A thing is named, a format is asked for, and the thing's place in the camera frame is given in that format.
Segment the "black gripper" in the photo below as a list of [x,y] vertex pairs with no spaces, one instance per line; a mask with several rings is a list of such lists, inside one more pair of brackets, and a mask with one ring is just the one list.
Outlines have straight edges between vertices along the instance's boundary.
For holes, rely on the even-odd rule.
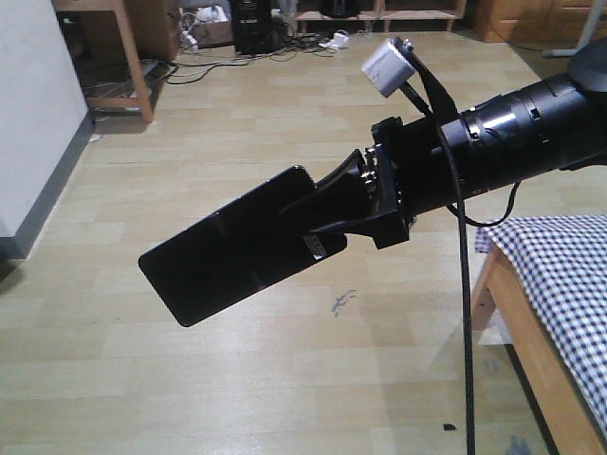
[[[405,124],[390,117],[372,129],[380,203],[371,235],[382,249],[409,240],[414,218],[456,202],[449,160],[435,123],[420,118]],[[375,165],[366,153],[355,149],[315,189],[288,204],[280,221],[293,233],[364,218],[372,213]]]

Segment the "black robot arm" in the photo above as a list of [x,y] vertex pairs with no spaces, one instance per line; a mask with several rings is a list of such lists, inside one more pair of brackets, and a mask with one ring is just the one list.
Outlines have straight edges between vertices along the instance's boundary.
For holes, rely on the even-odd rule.
[[384,248],[406,241],[422,213],[606,161],[604,40],[580,49],[565,72],[466,111],[402,39],[385,40],[362,70],[382,95],[403,92],[421,118],[376,124],[372,148],[283,208],[297,236],[355,233]]

